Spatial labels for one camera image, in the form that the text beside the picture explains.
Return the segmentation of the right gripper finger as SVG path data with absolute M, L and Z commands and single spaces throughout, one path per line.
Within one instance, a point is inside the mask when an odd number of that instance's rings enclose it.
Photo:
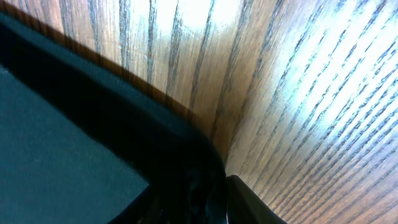
M 229 224 L 286 224 L 237 175 L 226 178 Z

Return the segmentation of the black t-shirt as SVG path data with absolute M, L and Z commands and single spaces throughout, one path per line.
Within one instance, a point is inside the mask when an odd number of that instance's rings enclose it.
M 224 180 L 183 118 L 1 14 L 2 223 L 126 223 L 146 189 L 171 223 L 225 223 Z

